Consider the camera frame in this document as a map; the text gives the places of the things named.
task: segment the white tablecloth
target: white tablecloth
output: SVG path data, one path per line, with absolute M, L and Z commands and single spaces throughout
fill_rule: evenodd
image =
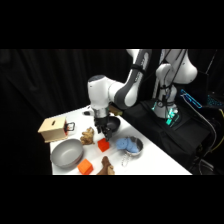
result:
M 191 175 L 186 169 L 180 166 L 121 117 L 118 117 L 121 120 L 121 126 L 110 140 L 110 149 L 102 153 L 98 148 L 97 142 L 104 138 L 104 135 L 97 133 L 92 116 L 85 116 L 82 114 L 84 111 L 88 110 L 88 107 L 85 107 L 57 117 L 66 116 L 68 123 L 75 122 L 75 130 L 69 132 L 69 139 L 74 138 L 80 140 L 82 132 L 86 131 L 89 127 L 95 130 L 95 145 L 84 146 L 84 155 L 82 158 L 82 160 L 87 159 L 93 164 L 94 171 L 90 175 L 96 175 L 103 168 L 101 161 L 104 156 L 107 156 L 114 166 L 115 175 Z M 117 150 L 115 143 L 117 139 L 126 136 L 135 136 L 139 138 L 144 144 L 144 149 L 138 157 L 132 157 L 128 166 L 124 168 L 121 163 L 125 151 Z M 50 143 L 51 153 L 61 142 L 62 141 Z M 81 175 L 76 166 L 64 170 L 52 164 L 52 168 L 53 175 Z

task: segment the metal bowl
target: metal bowl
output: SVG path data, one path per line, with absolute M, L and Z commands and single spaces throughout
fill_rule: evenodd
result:
M 59 144 L 51 154 L 51 162 L 60 168 L 67 169 L 79 163 L 84 150 L 77 139 L 69 139 Z
M 140 155 L 142 153 L 142 150 L 143 150 L 143 143 L 139 138 L 133 137 L 133 136 L 128 136 L 127 138 L 130 138 L 132 142 L 136 143 L 139 152 L 131 153 L 126 149 L 125 150 L 126 154 L 125 154 L 125 156 L 122 160 L 122 166 L 123 167 L 126 167 L 128 165 L 131 157 L 136 157 L 136 156 Z

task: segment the black curtain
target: black curtain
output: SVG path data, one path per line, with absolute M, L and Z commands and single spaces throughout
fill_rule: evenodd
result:
M 159 63 L 153 50 L 148 70 Z M 51 174 L 50 148 L 37 133 L 45 118 L 88 105 L 87 82 L 104 74 L 125 82 L 132 58 L 125 49 L 1 49 L 1 152 L 5 174 Z M 139 100 L 151 98 L 155 77 Z

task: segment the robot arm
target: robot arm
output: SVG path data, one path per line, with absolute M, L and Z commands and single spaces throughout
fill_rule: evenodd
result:
M 95 126 L 98 133 L 103 132 L 107 141 L 112 137 L 112 131 L 107 127 L 109 104 L 113 102 L 120 109 L 125 110 L 136 103 L 152 55 L 151 49 L 127 49 L 127 52 L 133 57 L 133 66 L 126 83 L 111 80 L 104 75 L 94 76 L 88 81 Z
M 191 64 L 188 49 L 165 49 L 167 64 L 162 64 L 156 76 L 160 81 L 160 93 L 154 112 L 160 118 L 170 118 L 170 111 L 178 113 L 175 105 L 177 89 L 173 83 L 189 84 L 197 77 L 197 69 Z

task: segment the wooden box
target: wooden box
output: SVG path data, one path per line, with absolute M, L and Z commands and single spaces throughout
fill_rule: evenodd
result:
M 49 118 L 43 122 L 38 133 L 43 136 L 45 143 L 64 140 L 68 138 L 66 124 L 65 117 Z

